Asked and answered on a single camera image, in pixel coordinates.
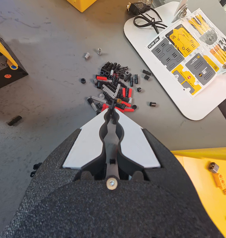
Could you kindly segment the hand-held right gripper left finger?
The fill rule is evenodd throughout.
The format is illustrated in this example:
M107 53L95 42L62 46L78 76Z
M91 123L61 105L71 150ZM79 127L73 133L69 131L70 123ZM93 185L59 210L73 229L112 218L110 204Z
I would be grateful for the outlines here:
M108 133L110 109L107 108L80 128L62 167L102 169L106 163L104 138Z

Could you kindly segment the yellow and black lego model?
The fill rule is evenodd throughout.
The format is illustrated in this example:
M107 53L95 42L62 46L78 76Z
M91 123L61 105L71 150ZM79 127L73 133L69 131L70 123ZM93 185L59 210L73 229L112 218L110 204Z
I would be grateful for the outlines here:
M0 37L0 89L27 75L19 59Z

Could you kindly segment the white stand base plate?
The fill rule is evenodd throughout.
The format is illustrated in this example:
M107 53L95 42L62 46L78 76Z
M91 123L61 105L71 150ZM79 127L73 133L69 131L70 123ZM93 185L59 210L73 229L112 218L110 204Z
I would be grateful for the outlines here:
M205 2L190 0L189 4L191 10L195 10L202 4L202 10L206 16L226 35L226 13L219 3L216 3L215 0L206 0ZM127 20L124 25L124 34L127 40L184 117L194 121L201 120L226 99L226 74L218 76L209 89L204 90L195 99L186 96L179 86L169 80L165 72L160 71L156 60L150 59L149 53L146 53L144 46L156 38L155 31L149 28L137 28L133 24L133 19Z

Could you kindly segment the yellow bin with many pieces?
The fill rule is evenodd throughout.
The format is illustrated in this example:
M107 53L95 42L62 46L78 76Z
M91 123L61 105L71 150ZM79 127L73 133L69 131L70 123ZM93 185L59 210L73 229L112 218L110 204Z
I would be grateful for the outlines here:
M210 204L208 203L208 185L210 182L210 173L208 170L208 165L210 161L215 161L217 164L221 163L221 165L219 165L220 167L225 166L225 169L226 147L174 150L171 152L186 170L187 174L193 182L193 185L197 190L197 193L206 212L213 221L213 217L212 215L210 215ZM223 236L226 238L226 226L220 226L219 224L216 224L216 221L213 222L221 231Z

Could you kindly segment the pile of black red pins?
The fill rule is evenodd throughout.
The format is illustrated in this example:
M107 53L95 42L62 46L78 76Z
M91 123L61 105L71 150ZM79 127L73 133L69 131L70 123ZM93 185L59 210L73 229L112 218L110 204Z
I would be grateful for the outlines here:
M87 102L96 112L96 115L115 104L114 109L122 113L134 112L137 105L133 104L133 92L140 87L139 74L130 72L128 66L121 66L117 62L107 61L93 77L93 83L98 96L90 96Z

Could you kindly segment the yellow bin with few pieces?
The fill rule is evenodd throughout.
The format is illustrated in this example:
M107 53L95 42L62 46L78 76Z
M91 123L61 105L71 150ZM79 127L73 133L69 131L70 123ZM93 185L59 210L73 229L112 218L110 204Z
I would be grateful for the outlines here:
M96 0L67 0L73 7L83 13L87 8L96 2Z

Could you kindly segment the heap of grey blue pieces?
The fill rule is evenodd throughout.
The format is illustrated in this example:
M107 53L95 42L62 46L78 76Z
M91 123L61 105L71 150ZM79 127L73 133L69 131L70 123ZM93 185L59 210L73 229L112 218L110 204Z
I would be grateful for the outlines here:
M221 163L210 161L208 170L210 182L208 185L208 195L210 204L210 215L213 221L220 226L226 226L226 168L220 167Z

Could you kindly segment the yellow grey sticker sheet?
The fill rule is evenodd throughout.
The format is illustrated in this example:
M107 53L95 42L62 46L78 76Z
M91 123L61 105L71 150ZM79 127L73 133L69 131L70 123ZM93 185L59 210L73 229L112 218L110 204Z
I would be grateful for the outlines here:
M226 36L199 8L160 32L145 48L191 98L226 72Z

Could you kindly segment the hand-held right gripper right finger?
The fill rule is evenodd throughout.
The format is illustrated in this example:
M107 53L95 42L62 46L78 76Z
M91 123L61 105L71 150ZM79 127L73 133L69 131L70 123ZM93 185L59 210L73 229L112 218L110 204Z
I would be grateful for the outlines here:
M143 133L143 128L118 109L114 110L114 118L119 139L119 155L143 169L160 168L161 165Z

